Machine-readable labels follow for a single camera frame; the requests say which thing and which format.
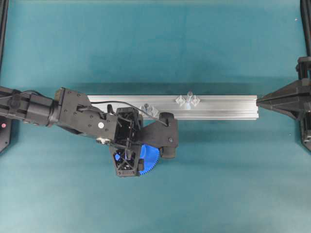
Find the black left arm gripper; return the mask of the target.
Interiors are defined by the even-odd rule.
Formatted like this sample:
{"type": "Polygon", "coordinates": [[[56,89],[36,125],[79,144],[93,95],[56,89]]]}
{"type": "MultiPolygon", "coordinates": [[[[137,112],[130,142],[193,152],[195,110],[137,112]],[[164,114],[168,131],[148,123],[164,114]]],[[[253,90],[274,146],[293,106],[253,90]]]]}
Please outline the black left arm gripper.
{"type": "MultiPolygon", "coordinates": [[[[56,92],[60,108],[57,126],[78,135],[92,137],[103,144],[120,147],[128,145],[126,140],[135,140],[136,132],[142,128],[142,116],[131,108],[118,108],[115,112],[103,112],[92,106],[86,94],[61,88],[56,92]]],[[[118,177],[139,177],[143,170],[140,157],[141,146],[130,149],[109,147],[118,177]]]]}

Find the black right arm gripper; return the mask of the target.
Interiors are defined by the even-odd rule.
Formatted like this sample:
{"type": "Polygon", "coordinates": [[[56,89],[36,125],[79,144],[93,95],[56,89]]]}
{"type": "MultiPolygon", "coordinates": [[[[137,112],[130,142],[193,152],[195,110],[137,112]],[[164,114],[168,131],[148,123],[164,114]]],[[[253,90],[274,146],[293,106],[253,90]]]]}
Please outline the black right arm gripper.
{"type": "Polygon", "coordinates": [[[274,111],[299,121],[301,143],[311,150],[311,57],[300,57],[296,66],[299,81],[257,99],[257,107],[274,111]],[[268,100],[303,97],[303,110],[295,103],[272,103],[268,100]]]}

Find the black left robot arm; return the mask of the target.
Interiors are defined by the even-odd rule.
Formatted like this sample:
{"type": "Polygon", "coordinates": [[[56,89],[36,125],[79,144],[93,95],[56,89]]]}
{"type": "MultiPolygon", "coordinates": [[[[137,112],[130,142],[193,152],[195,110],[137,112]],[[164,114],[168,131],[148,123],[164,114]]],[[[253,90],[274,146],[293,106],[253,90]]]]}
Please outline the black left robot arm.
{"type": "Polygon", "coordinates": [[[108,145],[119,177],[139,176],[144,170],[141,144],[135,138],[142,117],[133,107],[113,110],[109,104],[104,112],[93,106],[86,94],[63,87],[53,99],[33,90],[1,87],[0,114],[36,126],[56,125],[108,145]]]}

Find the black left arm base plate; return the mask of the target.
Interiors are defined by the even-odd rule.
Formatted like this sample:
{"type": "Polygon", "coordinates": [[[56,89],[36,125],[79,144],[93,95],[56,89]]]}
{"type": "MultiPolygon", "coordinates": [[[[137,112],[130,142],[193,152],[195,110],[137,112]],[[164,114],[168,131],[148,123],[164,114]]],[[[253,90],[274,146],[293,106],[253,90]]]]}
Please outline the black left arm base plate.
{"type": "Polygon", "coordinates": [[[0,152],[3,152],[9,145],[11,140],[12,120],[0,117],[0,152]]]}

